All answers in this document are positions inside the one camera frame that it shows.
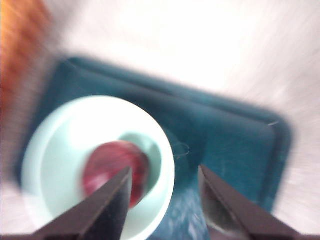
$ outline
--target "tray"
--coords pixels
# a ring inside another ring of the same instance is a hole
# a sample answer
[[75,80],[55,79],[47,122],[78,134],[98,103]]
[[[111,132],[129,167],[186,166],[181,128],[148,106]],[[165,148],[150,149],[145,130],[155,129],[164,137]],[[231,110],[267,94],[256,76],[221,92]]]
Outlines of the tray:
[[278,115],[85,58],[61,61],[34,116],[30,137],[52,111],[71,100],[108,95],[154,117],[167,134],[175,161],[168,211],[151,240],[209,239],[201,210],[197,169],[204,164],[248,199],[271,211],[291,143]]

